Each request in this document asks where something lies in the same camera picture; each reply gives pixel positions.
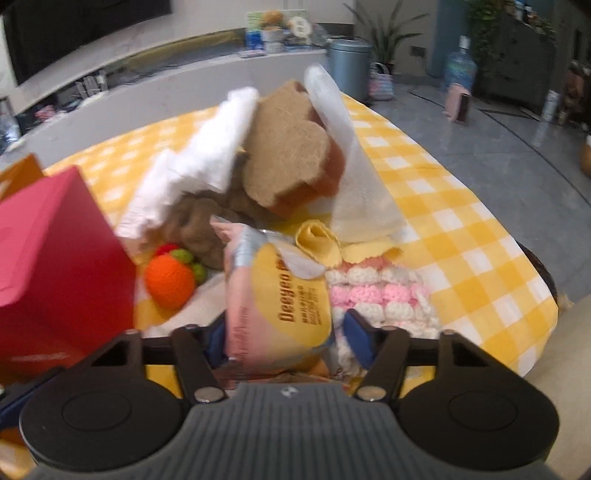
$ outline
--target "blue water bottle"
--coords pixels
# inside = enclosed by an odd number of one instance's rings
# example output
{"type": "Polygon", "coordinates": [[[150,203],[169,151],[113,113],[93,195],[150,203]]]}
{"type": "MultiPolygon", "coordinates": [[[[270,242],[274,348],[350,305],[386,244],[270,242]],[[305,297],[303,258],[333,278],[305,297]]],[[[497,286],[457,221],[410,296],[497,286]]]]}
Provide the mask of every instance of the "blue water bottle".
{"type": "Polygon", "coordinates": [[[450,53],[447,58],[441,91],[447,93],[452,83],[459,83],[471,92],[476,70],[476,63],[470,56],[470,39],[462,36],[460,37],[460,50],[450,53]]]}

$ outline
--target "crocheted orange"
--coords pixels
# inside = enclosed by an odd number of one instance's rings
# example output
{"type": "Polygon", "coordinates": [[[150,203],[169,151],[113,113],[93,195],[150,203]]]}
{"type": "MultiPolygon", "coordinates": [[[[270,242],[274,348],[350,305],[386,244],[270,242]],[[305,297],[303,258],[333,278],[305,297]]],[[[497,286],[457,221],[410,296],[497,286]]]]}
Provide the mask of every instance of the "crocheted orange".
{"type": "Polygon", "coordinates": [[[154,301],[166,309],[178,310],[195,291],[193,270],[170,254],[150,260],[144,283],[154,301]]]}

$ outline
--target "cabinet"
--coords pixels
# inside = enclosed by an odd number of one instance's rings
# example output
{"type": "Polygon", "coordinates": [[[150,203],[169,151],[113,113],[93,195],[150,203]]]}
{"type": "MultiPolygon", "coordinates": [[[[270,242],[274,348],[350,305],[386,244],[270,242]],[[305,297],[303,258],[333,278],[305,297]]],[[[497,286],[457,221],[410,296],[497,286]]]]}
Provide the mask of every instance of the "cabinet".
{"type": "Polygon", "coordinates": [[[487,94],[515,100],[540,113],[550,86],[554,44],[529,25],[503,15],[495,50],[499,60],[485,84],[487,94]]]}

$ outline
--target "toy bread slice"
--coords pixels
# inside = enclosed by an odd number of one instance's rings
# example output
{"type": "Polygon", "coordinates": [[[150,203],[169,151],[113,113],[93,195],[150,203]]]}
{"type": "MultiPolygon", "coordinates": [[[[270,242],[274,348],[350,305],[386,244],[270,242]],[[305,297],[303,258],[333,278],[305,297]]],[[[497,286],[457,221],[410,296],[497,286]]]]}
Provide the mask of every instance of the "toy bread slice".
{"type": "Polygon", "coordinates": [[[287,82],[261,101],[245,149],[246,193],[280,217],[338,191],[344,156],[298,82],[287,82]]]}

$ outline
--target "red box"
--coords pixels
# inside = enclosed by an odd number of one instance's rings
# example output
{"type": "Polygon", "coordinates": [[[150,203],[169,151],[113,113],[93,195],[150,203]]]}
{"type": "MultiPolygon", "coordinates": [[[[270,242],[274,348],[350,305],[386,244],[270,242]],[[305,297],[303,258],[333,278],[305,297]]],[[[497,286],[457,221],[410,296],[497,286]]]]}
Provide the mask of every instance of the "red box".
{"type": "Polygon", "coordinates": [[[72,365],[133,328],[135,276],[76,167],[0,202],[0,365],[72,365]]]}

